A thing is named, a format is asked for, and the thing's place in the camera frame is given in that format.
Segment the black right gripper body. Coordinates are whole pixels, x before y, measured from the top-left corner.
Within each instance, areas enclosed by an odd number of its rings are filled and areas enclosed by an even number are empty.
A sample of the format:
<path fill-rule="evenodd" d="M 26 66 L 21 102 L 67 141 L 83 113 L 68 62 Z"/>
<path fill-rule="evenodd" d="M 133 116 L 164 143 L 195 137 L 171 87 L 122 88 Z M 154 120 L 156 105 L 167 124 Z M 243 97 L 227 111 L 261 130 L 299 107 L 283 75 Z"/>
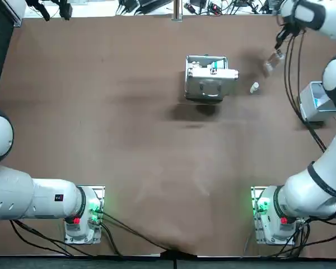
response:
<path fill-rule="evenodd" d="M 281 31 L 277 34 L 277 39 L 286 39 L 289 35 L 294 33 L 294 26 L 292 24 L 284 24 Z"/>

